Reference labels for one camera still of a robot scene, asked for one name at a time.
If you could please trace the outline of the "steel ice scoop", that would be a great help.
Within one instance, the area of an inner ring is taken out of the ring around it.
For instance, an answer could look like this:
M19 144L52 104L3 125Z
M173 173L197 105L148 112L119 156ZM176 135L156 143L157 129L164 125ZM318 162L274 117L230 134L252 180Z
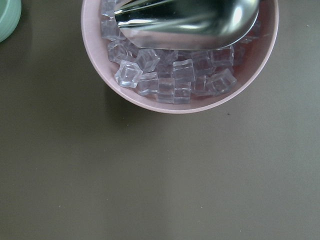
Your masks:
M138 48L200 51L228 47L255 24L258 0L130 0L114 11Z

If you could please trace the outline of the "pink bowl with ice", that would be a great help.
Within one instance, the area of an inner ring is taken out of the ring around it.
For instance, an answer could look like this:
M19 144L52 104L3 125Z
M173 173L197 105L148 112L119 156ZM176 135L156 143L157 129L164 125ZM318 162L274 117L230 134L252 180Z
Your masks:
M107 39L101 37L100 1L84 0L81 9L81 33L87 55L103 81L126 101L141 108L166 114L189 114L215 108L243 92L265 67L274 48L279 27L279 2L263 0L260 3L258 19L261 22L260 36L246 44L242 64L234 68L237 84L228 93L219 96L200 97L189 104L169 104L157 102L155 98L144 97L133 90L118 85L114 75L118 64L110 62Z

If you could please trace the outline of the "mint green bowl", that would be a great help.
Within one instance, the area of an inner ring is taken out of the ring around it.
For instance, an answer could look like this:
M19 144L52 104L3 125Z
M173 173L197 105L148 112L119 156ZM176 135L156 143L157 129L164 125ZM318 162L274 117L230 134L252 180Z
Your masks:
M0 0L0 42L16 29L22 13L21 0Z

